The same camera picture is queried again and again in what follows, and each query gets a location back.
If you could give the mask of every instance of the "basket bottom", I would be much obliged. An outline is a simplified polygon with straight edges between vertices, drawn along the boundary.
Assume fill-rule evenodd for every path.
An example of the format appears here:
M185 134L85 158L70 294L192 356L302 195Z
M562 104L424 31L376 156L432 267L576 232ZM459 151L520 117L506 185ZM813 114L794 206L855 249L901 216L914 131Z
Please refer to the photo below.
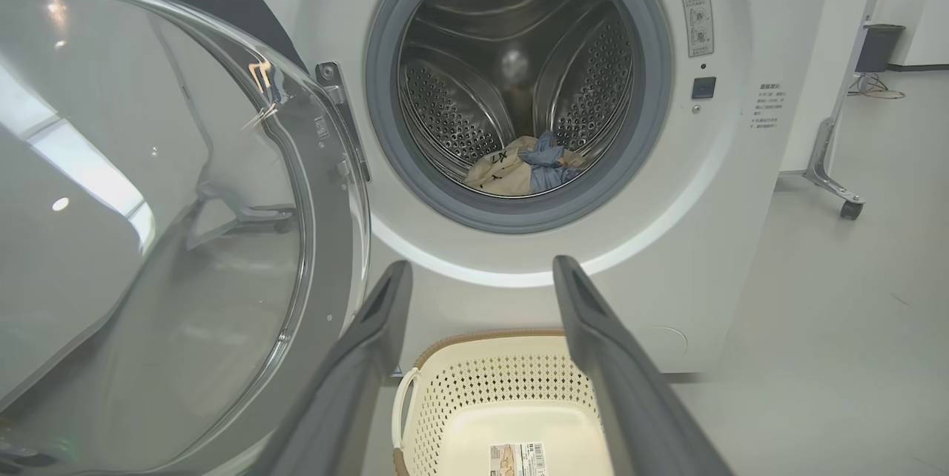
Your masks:
M538 442L548 474L613 474L599 421L576 405L549 400L497 402L454 413L445 426L438 472L491 476L491 446Z

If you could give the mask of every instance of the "clothing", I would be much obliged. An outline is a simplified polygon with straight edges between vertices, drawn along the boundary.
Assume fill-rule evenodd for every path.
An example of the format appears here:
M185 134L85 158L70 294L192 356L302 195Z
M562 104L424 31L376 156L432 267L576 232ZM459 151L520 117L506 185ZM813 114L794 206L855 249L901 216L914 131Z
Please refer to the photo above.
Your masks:
M545 185L562 185L579 174L586 160L563 146L556 146L552 133L541 135L542 139L545 137L545 142L540 146L535 137L518 137L502 151L485 155L468 171L465 185L498 196L525 196L548 190ZM538 165L525 162L522 153ZM556 166L545 165L551 155L555 156L552 162ZM538 178L535 179L536 168L553 168L555 171L548 175L545 170L540 170L536 172Z

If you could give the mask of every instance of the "black baseboard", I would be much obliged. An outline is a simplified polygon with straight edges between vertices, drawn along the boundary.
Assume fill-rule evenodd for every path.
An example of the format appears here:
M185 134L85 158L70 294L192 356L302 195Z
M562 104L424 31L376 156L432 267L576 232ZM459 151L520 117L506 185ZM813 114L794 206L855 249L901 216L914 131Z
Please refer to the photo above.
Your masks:
M909 67L887 65L887 70L893 71L893 73L931 73L935 70L949 70L949 65L912 65Z

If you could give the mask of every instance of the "white washing machine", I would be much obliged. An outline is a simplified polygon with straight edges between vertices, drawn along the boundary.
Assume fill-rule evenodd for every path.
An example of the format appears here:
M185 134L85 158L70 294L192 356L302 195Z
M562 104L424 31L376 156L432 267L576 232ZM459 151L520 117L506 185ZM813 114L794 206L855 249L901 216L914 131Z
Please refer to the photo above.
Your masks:
M370 270L416 268L403 368L441 337L557 325L555 254L662 371L715 365L823 0L265 1L309 70L342 67ZM465 185L478 157L546 129L586 157L578 178L529 196Z
M556 254L715 364L823 0L264 1L310 74L260 0L0 0L0 472L240 472L398 259L403 368L558 325Z

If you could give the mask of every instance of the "laundry basket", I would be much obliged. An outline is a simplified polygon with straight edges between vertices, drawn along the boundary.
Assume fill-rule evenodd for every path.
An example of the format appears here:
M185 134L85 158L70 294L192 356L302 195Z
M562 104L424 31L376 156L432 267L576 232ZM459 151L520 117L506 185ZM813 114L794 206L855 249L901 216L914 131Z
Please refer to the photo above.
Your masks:
M392 442L399 476L613 474L593 385L559 330L428 348L399 385Z

